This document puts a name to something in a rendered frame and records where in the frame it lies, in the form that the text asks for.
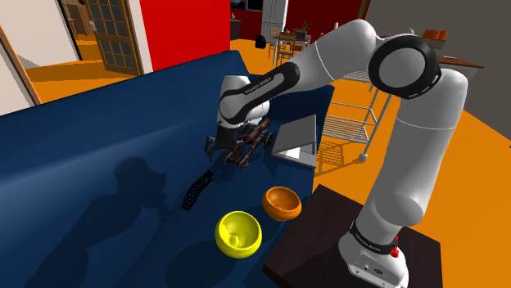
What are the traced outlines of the wooden glass-pane door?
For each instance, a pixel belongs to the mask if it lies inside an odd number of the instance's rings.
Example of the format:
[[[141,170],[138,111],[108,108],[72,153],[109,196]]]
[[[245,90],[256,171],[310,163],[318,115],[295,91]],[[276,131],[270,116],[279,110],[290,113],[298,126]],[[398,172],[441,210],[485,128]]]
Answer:
[[[105,69],[143,74],[128,0],[84,0]]]

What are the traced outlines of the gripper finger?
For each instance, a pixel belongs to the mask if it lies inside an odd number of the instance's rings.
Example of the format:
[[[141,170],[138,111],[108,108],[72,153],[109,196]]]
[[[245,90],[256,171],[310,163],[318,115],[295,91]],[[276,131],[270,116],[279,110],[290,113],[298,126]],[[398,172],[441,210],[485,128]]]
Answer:
[[[216,146],[216,138],[215,137],[207,137],[204,152],[208,155],[209,159],[212,160],[213,154],[218,150]]]

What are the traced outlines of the wooden dining table with chairs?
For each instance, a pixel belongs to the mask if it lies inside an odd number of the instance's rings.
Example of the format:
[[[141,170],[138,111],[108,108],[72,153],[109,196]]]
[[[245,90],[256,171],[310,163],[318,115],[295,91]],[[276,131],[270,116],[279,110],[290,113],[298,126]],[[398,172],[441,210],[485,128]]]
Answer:
[[[269,57],[272,59],[272,64],[280,64],[284,59],[291,59],[298,52],[304,51],[310,40],[311,36],[304,30],[294,30],[290,33],[271,28]]]

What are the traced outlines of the grey open laptop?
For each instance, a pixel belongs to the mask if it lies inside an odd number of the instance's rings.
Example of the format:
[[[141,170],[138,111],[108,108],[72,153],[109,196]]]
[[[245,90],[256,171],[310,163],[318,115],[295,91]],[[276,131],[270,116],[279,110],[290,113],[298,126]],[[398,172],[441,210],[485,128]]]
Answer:
[[[272,156],[316,167],[316,115],[283,124],[272,149]]]

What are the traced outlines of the black mesh holder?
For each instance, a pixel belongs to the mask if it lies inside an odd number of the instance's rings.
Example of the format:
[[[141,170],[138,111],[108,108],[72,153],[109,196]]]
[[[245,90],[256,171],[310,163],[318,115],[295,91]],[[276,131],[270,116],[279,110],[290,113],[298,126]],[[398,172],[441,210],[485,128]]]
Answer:
[[[211,183],[214,173],[207,170],[187,190],[183,199],[182,209],[189,211],[196,203],[201,192]]]

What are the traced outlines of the orange bowl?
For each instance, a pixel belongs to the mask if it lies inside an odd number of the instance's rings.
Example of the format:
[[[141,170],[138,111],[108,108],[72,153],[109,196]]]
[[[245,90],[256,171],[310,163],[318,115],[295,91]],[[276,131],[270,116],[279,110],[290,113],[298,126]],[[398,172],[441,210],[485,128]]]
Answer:
[[[266,213],[279,222],[296,218],[302,210],[300,197],[286,187],[272,187],[262,196],[262,205]]]

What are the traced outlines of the dark robot stand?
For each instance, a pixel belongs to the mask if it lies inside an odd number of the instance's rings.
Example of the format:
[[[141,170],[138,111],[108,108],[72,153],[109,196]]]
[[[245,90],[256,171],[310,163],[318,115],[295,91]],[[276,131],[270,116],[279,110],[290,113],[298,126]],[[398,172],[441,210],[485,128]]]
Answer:
[[[352,275],[337,245],[362,205],[317,186],[266,259],[263,273],[280,288],[377,288]],[[408,288],[443,288],[441,245],[404,227],[399,247],[409,269]]]

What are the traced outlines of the brown toy cannon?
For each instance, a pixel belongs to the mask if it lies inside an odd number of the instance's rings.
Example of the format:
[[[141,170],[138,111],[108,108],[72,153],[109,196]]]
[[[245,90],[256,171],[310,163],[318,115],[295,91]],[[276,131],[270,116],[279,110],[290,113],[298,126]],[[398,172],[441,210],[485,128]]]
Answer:
[[[242,139],[236,141],[224,157],[224,163],[234,163],[238,169],[242,169],[248,165],[258,146],[263,145],[264,150],[268,151],[274,139],[274,134],[267,130],[268,126],[270,126],[269,119],[264,119],[258,125],[248,124],[242,130]]]

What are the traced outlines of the white refrigerator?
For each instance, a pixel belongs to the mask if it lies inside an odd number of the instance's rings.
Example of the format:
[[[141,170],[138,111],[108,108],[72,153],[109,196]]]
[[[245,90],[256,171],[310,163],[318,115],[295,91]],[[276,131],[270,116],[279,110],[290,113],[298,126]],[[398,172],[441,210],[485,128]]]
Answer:
[[[271,29],[281,32],[286,25],[288,0],[263,0],[260,34],[271,40]]]

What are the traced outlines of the brown table with orange boxes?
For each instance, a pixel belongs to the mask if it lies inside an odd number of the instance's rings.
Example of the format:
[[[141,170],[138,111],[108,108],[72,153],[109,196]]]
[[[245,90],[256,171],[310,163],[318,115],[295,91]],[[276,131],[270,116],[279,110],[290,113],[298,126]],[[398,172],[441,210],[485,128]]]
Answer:
[[[445,46],[447,34],[448,32],[444,30],[426,29],[422,38],[427,40],[436,51],[441,68],[457,70],[467,79],[471,79],[476,72],[483,69],[483,66],[453,56],[442,56],[440,50]]]

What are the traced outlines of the yellow bowl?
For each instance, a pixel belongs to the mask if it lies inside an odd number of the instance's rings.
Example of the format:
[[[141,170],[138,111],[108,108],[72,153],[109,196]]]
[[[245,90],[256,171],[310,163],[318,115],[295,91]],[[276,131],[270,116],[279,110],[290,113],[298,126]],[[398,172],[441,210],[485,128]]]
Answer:
[[[222,216],[215,227],[215,243],[233,259],[252,256],[262,242],[259,222],[245,211],[232,211]]]

